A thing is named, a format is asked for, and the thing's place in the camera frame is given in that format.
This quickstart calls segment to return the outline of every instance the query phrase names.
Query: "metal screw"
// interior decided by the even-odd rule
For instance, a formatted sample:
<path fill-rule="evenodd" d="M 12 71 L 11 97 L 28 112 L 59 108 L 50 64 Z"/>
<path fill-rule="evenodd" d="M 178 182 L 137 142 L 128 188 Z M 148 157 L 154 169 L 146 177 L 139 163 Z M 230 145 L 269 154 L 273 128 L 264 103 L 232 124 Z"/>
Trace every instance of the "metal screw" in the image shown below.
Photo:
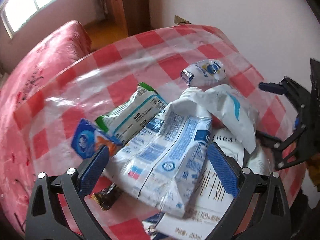
<path fill-rule="evenodd" d="M 284 166 L 284 162 L 280 162 L 280 163 L 278 164 L 278 168 L 279 168 L 279 169 L 281 169 L 283 166 Z"/>
<path fill-rule="evenodd" d="M 279 174 L 278 172 L 276 172 L 276 171 L 274 171 L 274 172 L 272 173 L 272 175 L 273 175 L 275 178 L 279 178 L 279 177 L 280 177 L 280 174 Z"/>
<path fill-rule="evenodd" d="M 75 168 L 70 168 L 70 169 L 67 170 L 67 174 L 69 174 L 69 175 L 72 175 L 72 174 L 74 174 L 75 172 L 76 172 L 76 169 L 75 169 Z"/>
<path fill-rule="evenodd" d="M 45 173 L 44 173 L 44 172 L 40 172 L 40 173 L 38 174 L 38 178 L 39 178 L 39 179 L 43 179 L 44 176 L 45 176 Z"/>
<path fill-rule="evenodd" d="M 251 171 L 250 171 L 249 168 L 244 167 L 244 168 L 242 168 L 242 172 L 243 172 L 244 174 L 249 174 Z"/>
<path fill-rule="evenodd" d="M 274 147 L 275 149 L 278 149 L 279 146 L 280 146 L 280 143 L 275 143 L 273 147 Z"/>

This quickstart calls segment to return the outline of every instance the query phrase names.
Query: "wooden cabinet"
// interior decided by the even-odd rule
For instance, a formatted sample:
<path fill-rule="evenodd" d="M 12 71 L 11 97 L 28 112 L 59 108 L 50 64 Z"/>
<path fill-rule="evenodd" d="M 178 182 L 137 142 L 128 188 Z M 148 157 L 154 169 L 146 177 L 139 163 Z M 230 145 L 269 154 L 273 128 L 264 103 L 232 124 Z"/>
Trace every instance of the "wooden cabinet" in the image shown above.
<path fill-rule="evenodd" d="M 129 36 L 150 30 L 149 0 L 105 0 L 110 19 Z"/>

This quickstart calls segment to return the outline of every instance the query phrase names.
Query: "blue gripper pad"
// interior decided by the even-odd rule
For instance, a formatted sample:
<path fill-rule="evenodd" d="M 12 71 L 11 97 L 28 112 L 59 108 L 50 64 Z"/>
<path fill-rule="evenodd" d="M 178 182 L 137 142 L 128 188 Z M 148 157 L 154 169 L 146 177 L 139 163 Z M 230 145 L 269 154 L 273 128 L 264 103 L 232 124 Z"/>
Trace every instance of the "blue gripper pad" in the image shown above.
<path fill-rule="evenodd" d="M 227 160 L 221 155 L 214 143 L 208 146 L 207 155 L 225 191 L 234 198 L 237 197 L 239 193 L 238 177 L 234 174 Z"/>
<path fill-rule="evenodd" d="M 79 179 L 78 189 L 80 197 L 90 195 L 108 161 L 109 149 L 105 146 L 93 157 L 93 160 Z"/>

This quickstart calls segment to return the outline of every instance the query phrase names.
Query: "electrical outlet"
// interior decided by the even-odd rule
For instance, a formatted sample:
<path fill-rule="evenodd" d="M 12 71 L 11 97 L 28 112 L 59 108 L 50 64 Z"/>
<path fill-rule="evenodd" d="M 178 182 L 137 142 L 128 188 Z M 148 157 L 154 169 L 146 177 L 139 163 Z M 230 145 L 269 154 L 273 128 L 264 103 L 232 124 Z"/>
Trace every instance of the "electrical outlet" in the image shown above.
<path fill-rule="evenodd" d="M 177 24 L 177 25 L 180 24 L 180 23 L 190 24 L 189 21 L 181 18 L 181 17 L 178 16 L 178 15 L 175 15 L 175 16 L 174 16 L 174 23 Z"/>

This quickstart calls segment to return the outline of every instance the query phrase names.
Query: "white packaging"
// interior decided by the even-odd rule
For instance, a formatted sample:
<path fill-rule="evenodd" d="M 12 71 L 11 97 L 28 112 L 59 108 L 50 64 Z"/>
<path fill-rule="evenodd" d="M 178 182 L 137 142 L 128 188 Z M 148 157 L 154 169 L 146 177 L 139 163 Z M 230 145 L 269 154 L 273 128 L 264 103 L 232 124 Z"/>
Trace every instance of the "white packaging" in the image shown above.
<path fill-rule="evenodd" d="M 212 87 L 226 78 L 222 62 L 216 59 L 206 59 L 193 63 L 181 71 L 180 75 L 189 87 Z"/>
<path fill-rule="evenodd" d="M 206 155 L 211 115 L 188 88 L 108 163 L 108 177 L 134 198 L 182 217 Z"/>
<path fill-rule="evenodd" d="M 271 167 L 273 166 L 263 151 L 259 140 L 256 141 L 256 144 L 257 146 L 250 154 L 248 163 L 244 163 L 244 166 L 249 167 L 255 174 L 269 176 L 272 172 Z"/>
<path fill-rule="evenodd" d="M 213 136 L 223 152 L 243 166 L 244 147 L 226 128 Z M 186 208 L 184 218 L 164 214 L 155 230 L 174 239 L 206 239 L 230 206 L 233 197 L 225 192 L 208 159 L 205 159 L 196 190 Z"/>
<path fill-rule="evenodd" d="M 249 153 L 254 151 L 259 112 L 237 90 L 222 84 L 204 93 L 194 93 L 190 100 L 222 121 Z"/>
<path fill-rule="evenodd" d="M 163 212 L 159 212 L 142 221 L 143 229 L 146 234 L 150 236 L 150 240 L 174 240 L 173 238 L 159 233 L 155 230 L 156 224 L 163 217 L 163 215 Z"/>
<path fill-rule="evenodd" d="M 99 116 L 96 123 L 108 135 L 125 144 L 165 106 L 166 102 L 158 94 L 138 85 L 128 102 Z"/>

